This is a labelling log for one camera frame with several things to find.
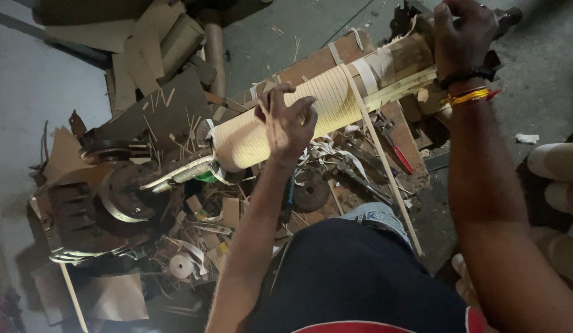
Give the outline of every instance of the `wrist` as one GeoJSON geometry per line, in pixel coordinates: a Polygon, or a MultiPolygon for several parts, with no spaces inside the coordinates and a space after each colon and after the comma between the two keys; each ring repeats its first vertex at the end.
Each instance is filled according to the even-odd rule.
{"type": "Polygon", "coordinates": [[[456,96],[463,92],[484,86],[486,86],[486,81],[482,78],[471,78],[465,81],[457,81],[453,82],[453,84],[449,86],[449,94],[451,96],[456,96]]]}
{"type": "Polygon", "coordinates": [[[275,156],[270,155],[268,161],[266,162],[265,170],[268,170],[272,175],[275,176],[288,176],[292,174],[295,169],[297,162],[287,162],[277,159],[275,156]]]}

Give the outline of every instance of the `concrete floor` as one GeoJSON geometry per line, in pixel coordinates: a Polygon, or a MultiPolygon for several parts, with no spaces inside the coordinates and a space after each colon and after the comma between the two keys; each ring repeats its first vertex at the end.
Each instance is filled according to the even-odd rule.
{"type": "MultiPolygon", "coordinates": [[[[539,146],[563,142],[573,132],[573,0],[481,2],[489,8],[517,6],[525,13],[516,29],[492,45],[505,64],[498,72],[500,80],[491,84],[492,88],[504,89],[494,105],[501,133],[518,165],[535,146],[515,143],[515,134],[539,134],[539,146]]],[[[375,44],[389,37],[389,22],[398,3],[372,1],[331,40],[350,27],[367,30],[375,44]],[[372,16],[371,11],[379,16],[372,16]]],[[[225,63],[228,95],[240,93],[251,83],[294,64],[295,36],[301,38],[297,53],[300,60],[325,44],[366,4],[367,1],[275,0],[225,27],[225,49],[235,53],[231,62],[225,63]],[[272,25],[284,35],[277,35],[272,25]]],[[[438,0],[425,0],[424,4],[432,9],[438,0]]],[[[433,172],[432,189],[418,196],[417,208],[412,210],[426,254],[423,263],[431,273],[449,259],[456,244],[447,205],[447,175],[448,170],[433,172]]]]}

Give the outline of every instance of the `human arm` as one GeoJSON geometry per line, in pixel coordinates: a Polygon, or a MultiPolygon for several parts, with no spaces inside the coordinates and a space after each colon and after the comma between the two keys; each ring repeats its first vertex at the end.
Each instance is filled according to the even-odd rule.
{"type": "MultiPolygon", "coordinates": [[[[445,0],[435,11],[441,77],[483,64],[497,29],[473,0],[445,0]],[[452,15],[460,16],[453,25],[452,15]]],[[[451,95],[484,85],[457,82],[451,95]]],[[[453,106],[449,205],[478,300],[503,332],[573,332],[573,294],[530,237],[526,203],[491,103],[453,106]]]]}
{"type": "Polygon", "coordinates": [[[255,115],[268,128],[270,158],[231,241],[216,284],[206,333],[241,331],[260,294],[261,282],[272,259],[284,187],[317,123],[317,113],[311,106],[314,97],[285,106],[284,93],[295,90],[291,85],[280,84],[261,95],[255,108],[255,115]],[[304,124],[299,116],[305,118],[304,124]]]}

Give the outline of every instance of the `bracelet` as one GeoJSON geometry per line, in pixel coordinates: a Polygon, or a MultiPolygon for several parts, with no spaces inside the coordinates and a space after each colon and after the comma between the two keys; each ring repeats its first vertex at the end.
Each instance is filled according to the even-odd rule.
{"type": "Polygon", "coordinates": [[[467,81],[473,78],[483,78],[492,82],[496,76],[496,71],[485,66],[471,67],[449,74],[439,82],[443,90],[449,90],[449,86],[455,82],[467,81]]]}
{"type": "Polygon", "coordinates": [[[485,98],[487,101],[489,101],[501,92],[502,90],[492,90],[488,88],[478,89],[460,97],[453,97],[449,95],[446,99],[443,100],[443,103],[449,103],[451,106],[453,106],[464,102],[480,100],[482,98],[485,98]]]}

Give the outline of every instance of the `metal disc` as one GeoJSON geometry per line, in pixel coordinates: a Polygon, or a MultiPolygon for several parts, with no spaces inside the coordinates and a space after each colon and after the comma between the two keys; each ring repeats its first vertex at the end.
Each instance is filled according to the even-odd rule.
{"type": "Polygon", "coordinates": [[[293,189],[292,203],[295,210],[298,208],[300,211],[311,213],[326,204],[330,197],[330,186],[319,172],[305,171],[295,180],[298,184],[303,184],[303,186],[295,184],[293,189]]]}

